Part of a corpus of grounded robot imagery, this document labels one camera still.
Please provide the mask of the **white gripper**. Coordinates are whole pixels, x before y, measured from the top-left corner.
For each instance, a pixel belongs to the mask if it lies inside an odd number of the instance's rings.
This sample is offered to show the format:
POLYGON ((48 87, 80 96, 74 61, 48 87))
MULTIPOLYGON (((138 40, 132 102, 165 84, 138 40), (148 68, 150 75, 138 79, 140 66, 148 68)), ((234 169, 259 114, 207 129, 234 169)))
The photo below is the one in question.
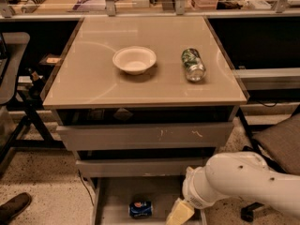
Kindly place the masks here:
POLYGON ((224 189, 229 181, 228 174, 217 172, 211 166, 195 169, 188 166, 182 187, 186 201, 180 198, 175 201, 167 216, 166 225, 183 225, 194 215, 194 208, 211 207, 217 201, 228 198, 224 189))

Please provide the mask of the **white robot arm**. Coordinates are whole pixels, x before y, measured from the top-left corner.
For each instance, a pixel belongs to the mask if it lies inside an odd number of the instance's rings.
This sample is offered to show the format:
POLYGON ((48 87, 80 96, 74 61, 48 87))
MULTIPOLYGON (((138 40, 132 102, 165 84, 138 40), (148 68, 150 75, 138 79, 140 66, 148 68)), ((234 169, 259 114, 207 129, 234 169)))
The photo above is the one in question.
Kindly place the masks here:
POLYGON ((267 204, 300 218, 299 192, 299 175, 271 170, 257 153, 219 153, 202 167, 187 168, 183 197, 175 201, 166 225, 183 225, 197 209, 230 197, 267 204))

